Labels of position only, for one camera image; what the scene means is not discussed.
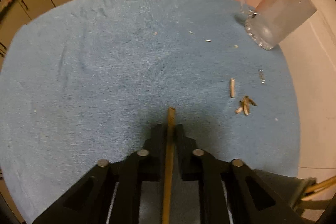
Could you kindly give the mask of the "dark green utensil cup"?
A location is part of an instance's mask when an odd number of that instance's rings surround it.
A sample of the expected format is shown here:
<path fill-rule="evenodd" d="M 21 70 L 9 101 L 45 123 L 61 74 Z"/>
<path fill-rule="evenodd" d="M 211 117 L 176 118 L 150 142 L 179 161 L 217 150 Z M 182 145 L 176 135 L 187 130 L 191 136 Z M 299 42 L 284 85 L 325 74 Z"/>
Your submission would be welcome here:
<path fill-rule="evenodd" d="M 303 209 L 299 209 L 298 204 L 304 196 L 305 190 L 316 183 L 316 178 L 289 177 L 258 169 L 255 169 L 254 172 L 298 215 L 303 214 Z"/>

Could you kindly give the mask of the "clear glass mug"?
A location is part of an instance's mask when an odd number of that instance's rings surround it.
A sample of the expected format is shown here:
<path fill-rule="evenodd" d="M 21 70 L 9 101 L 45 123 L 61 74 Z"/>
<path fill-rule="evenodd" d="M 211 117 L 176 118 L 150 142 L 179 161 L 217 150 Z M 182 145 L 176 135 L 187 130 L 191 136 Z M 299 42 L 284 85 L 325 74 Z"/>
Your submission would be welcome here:
<path fill-rule="evenodd" d="M 240 0 L 240 10 L 247 15 L 247 34 L 262 49 L 271 50 L 299 28 L 316 11 L 311 0 L 261 0 L 255 7 Z"/>

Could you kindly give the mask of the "blue towel mat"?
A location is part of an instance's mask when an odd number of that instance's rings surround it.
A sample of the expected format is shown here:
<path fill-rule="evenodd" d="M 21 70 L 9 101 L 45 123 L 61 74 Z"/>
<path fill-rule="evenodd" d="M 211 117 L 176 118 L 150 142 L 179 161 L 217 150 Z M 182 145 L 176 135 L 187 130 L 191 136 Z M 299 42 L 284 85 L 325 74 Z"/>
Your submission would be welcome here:
<path fill-rule="evenodd" d="M 248 116 L 235 113 L 244 96 Z M 1 169 L 24 220 L 98 160 L 140 149 L 170 107 L 217 159 L 297 175 L 288 65 L 247 35 L 238 2 L 74 0 L 22 26 L 1 70 Z"/>

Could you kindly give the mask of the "wood scrap cluster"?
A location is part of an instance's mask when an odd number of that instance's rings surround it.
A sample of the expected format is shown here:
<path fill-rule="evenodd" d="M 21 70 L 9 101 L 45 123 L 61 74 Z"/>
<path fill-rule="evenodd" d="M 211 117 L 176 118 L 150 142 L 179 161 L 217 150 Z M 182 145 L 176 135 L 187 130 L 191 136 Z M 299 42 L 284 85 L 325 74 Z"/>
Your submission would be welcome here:
<path fill-rule="evenodd" d="M 239 113 L 244 113 L 245 116 L 248 116 L 250 114 L 250 106 L 257 106 L 257 103 L 249 98 L 248 96 L 244 96 L 241 100 L 240 100 L 240 106 L 235 110 L 236 114 Z"/>

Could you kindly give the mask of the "wooden chopstick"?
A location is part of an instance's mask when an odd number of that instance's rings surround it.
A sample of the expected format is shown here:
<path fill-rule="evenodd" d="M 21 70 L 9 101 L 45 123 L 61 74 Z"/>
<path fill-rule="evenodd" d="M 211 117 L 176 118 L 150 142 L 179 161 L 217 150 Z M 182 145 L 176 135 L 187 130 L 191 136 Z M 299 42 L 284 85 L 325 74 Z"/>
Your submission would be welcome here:
<path fill-rule="evenodd" d="M 336 176 L 333 176 L 331 178 L 328 178 L 325 181 L 316 183 L 314 185 L 311 185 L 310 187 L 307 187 L 305 192 L 306 193 L 311 193 L 311 192 L 319 192 L 320 190 L 324 190 L 326 188 L 329 188 L 333 185 L 335 185 L 335 181 L 336 181 Z"/>
<path fill-rule="evenodd" d="M 335 185 L 329 188 L 321 189 L 314 193 L 307 194 L 301 200 L 310 201 L 310 200 L 329 200 L 332 199 L 335 195 Z"/>
<path fill-rule="evenodd" d="M 170 107 L 167 111 L 167 143 L 165 155 L 165 176 L 163 184 L 162 201 L 162 222 L 169 224 L 171 189 L 174 169 L 174 129 L 175 129 L 175 108 Z"/>
<path fill-rule="evenodd" d="M 298 205 L 298 209 L 308 209 L 308 210 L 326 210 L 329 205 L 334 206 L 335 201 L 332 199 L 329 200 L 310 200 L 310 201 L 301 201 Z"/>

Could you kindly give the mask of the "small wood scrap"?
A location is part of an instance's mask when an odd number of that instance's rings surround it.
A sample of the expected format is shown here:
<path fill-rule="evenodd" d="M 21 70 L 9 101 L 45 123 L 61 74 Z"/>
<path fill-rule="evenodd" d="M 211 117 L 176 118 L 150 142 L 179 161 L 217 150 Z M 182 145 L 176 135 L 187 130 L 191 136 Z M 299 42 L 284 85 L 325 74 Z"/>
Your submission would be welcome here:
<path fill-rule="evenodd" d="M 230 97 L 235 97 L 235 79 L 233 78 L 230 79 Z"/>

